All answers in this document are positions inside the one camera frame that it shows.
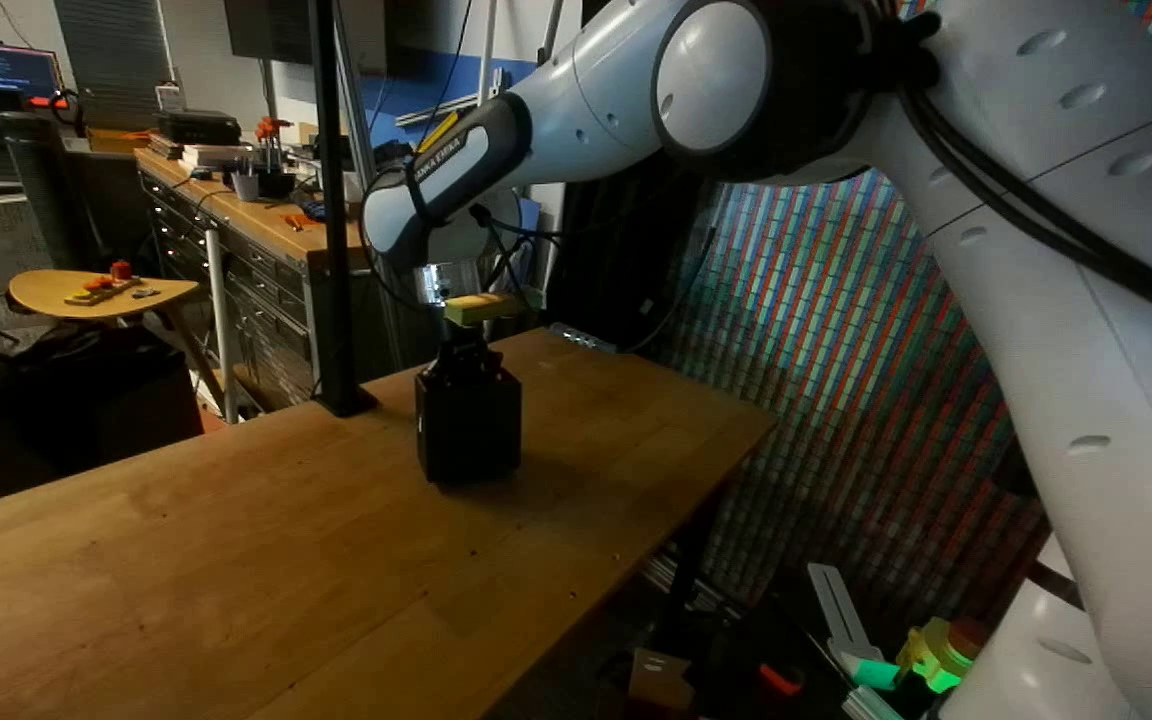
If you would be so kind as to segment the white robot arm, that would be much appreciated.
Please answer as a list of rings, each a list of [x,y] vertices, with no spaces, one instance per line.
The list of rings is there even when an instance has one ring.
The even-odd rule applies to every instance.
[[[1152,35],[1122,0],[606,0],[543,67],[385,175],[421,256],[502,182],[671,152],[886,195],[960,304],[1048,516],[949,720],[1152,720]]]

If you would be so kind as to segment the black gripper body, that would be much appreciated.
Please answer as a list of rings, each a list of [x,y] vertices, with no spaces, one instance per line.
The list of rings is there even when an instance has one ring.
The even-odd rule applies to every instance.
[[[462,259],[421,262],[416,298],[440,315],[440,350],[428,362],[431,380],[496,380],[502,358],[492,346],[492,327],[520,320],[525,304],[511,293],[477,288]]]

